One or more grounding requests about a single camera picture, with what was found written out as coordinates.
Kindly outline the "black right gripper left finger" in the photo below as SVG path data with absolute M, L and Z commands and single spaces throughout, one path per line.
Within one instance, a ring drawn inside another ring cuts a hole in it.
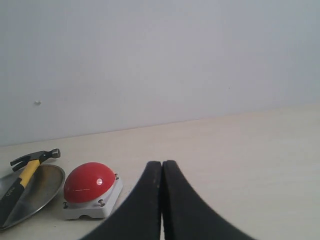
M 162 165 L 149 161 L 125 201 L 83 240 L 159 240 Z

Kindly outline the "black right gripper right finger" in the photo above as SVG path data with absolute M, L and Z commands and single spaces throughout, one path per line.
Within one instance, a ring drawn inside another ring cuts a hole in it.
M 161 208 L 166 240 L 252 240 L 193 189 L 174 160 L 164 161 Z

